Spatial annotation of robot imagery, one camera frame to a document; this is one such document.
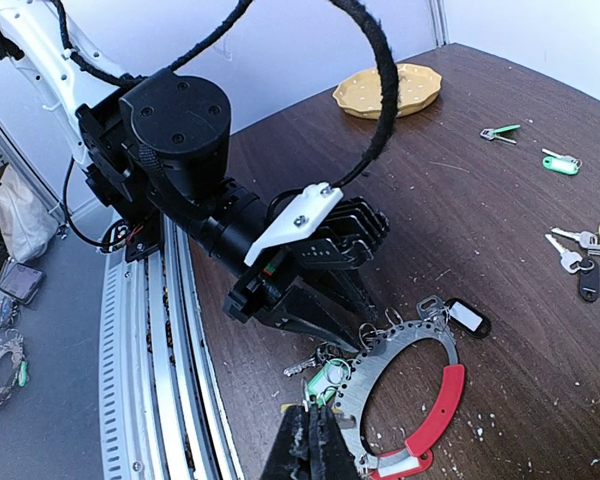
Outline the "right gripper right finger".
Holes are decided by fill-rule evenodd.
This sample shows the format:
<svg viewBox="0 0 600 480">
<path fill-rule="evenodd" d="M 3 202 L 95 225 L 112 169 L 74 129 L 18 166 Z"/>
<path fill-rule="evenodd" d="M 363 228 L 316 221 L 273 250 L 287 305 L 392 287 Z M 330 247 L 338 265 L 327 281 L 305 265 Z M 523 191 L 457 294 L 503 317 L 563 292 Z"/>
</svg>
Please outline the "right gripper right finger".
<svg viewBox="0 0 600 480">
<path fill-rule="evenodd" d="M 311 479 L 359 479 L 353 456 L 327 406 L 309 408 L 309 463 Z"/>
</svg>

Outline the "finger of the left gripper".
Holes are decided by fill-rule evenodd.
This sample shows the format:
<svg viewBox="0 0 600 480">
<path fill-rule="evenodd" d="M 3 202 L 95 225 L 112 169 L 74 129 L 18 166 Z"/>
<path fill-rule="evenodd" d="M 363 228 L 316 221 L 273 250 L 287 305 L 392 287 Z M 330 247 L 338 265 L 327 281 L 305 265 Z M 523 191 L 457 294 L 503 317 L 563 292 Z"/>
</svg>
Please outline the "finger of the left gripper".
<svg viewBox="0 0 600 480">
<path fill-rule="evenodd" d="M 335 270 L 324 274 L 325 295 L 364 322 L 375 324 L 377 305 L 358 270 Z"/>
<path fill-rule="evenodd" d="M 308 291 L 292 285 L 273 306 L 264 310 L 264 324 L 320 339 L 349 352 L 361 350 L 360 341 Z"/>
</svg>

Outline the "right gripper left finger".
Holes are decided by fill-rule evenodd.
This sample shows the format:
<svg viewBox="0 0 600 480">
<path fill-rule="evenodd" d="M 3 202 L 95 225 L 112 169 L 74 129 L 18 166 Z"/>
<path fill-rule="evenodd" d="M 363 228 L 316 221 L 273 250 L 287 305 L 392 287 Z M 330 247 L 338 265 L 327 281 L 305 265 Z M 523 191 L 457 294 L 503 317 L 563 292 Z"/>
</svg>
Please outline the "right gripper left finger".
<svg viewBox="0 0 600 480">
<path fill-rule="evenodd" d="M 282 418 L 261 479 L 310 479 L 309 414 L 304 406 L 292 405 Z"/>
</svg>

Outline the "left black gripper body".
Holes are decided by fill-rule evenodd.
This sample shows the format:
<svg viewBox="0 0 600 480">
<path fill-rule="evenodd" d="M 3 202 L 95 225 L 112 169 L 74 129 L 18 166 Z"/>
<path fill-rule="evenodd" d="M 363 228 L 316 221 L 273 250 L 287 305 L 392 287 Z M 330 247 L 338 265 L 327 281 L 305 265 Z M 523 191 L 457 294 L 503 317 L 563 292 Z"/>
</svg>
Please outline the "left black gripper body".
<svg viewBox="0 0 600 480">
<path fill-rule="evenodd" d="M 288 310 L 294 302 L 288 291 L 300 291 L 292 286 L 300 270 L 289 247 L 266 249 L 252 266 L 232 265 L 237 281 L 225 297 L 224 313 L 241 323 L 255 319 L 279 330 L 308 330 L 308 323 Z"/>
</svg>

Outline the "metal keyring with red handle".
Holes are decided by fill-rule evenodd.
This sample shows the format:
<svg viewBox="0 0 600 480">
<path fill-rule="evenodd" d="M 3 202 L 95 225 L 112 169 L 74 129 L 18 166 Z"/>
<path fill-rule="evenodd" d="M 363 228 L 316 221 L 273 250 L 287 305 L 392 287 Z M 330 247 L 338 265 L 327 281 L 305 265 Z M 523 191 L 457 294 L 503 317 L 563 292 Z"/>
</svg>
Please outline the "metal keyring with red handle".
<svg viewBox="0 0 600 480">
<path fill-rule="evenodd" d="M 421 375 L 429 367 L 409 367 L 397 371 L 400 358 L 418 345 L 438 345 L 445 353 L 447 363 L 442 367 L 439 390 L 436 394 L 418 394 L 418 387 L 430 386 Z M 441 439 L 455 416 L 460 404 L 466 369 L 459 361 L 456 342 L 447 324 L 440 316 L 427 320 L 404 321 L 373 339 L 352 362 L 350 379 L 335 395 L 335 407 L 352 419 L 352 427 L 344 427 L 342 436 L 353 456 L 360 476 L 370 478 L 370 471 L 378 466 L 382 455 L 406 449 L 412 456 L 420 456 Z M 384 407 L 407 408 L 405 413 L 388 413 L 388 420 L 416 422 L 408 427 L 398 448 L 381 453 L 370 445 L 370 421 L 365 415 L 376 402 Z"/>
</svg>

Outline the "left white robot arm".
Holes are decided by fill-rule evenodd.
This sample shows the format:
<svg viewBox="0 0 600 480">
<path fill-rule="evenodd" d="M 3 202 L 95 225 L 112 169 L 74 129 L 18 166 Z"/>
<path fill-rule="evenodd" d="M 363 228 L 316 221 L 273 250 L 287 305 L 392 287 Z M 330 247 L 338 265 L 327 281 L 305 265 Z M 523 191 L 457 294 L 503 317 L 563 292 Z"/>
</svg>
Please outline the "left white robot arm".
<svg viewBox="0 0 600 480">
<path fill-rule="evenodd" d="M 96 198 L 131 227 L 173 222 L 236 281 L 224 310 L 347 352 L 361 343 L 324 306 L 377 319 L 359 268 L 386 237 L 384 214 L 344 182 L 287 190 L 269 203 L 227 173 L 231 105 L 181 68 L 247 10 L 239 2 L 204 40 L 149 76 L 101 54 L 59 1 L 0 1 L 0 58 L 49 101 Z"/>
</svg>

